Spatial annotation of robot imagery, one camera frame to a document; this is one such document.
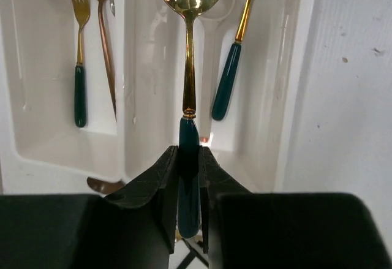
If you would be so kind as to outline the gold fork green handle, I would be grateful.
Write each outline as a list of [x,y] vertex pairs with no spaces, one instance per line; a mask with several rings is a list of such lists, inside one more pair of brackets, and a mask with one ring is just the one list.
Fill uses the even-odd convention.
[[74,122],[79,128],[87,124],[86,77],[84,66],[83,28],[90,17],[88,0],[71,0],[75,19],[78,23],[77,34],[77,61],[74,79]]

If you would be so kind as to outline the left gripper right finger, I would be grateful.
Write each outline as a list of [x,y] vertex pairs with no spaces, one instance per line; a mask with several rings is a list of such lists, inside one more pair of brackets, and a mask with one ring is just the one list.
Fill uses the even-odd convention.
[[344,192],[253,193],[211,150],[198,155],[203,250],[211,268],[390,268],[372,214]]

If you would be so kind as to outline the rose gold fork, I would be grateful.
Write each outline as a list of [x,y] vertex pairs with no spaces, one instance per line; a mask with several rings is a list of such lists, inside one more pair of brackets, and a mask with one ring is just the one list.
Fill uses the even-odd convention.
[[107,31],[105,29],[105,20],[104,20],[104,4],[106,0],[97,0],[98,2],[98,21],[99,21],[99,29],[100,36],[102,42],[102,51],[104,56],[105,68],[107,73],[108,87],[110,90],[111,103],[113,106],[113,111],[116,116],[116,95],[115,95],[115,72],[113,66],[113,60],[110,51],[110,44],[108,41]]

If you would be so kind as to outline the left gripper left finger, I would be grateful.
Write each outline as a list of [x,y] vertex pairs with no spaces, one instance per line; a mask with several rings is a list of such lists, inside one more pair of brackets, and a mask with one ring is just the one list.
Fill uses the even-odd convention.
[[175,248],[178,149],[105,197],[1,197],[2,268],[167,268]]

